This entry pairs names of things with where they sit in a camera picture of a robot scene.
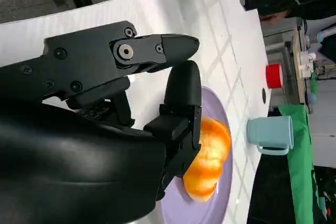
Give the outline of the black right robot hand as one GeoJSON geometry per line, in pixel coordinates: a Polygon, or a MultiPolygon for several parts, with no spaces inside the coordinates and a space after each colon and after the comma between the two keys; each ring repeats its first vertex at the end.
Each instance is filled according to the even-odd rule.
{"type": "Polygon", "coordinates": [[[45,40],[1,67],[1,223],[128,223],[149,214],[199,153],[199,40],[137,36],[122,21],[45,40]],[[170,69],[142,130],[129,75],[170,69]]]}

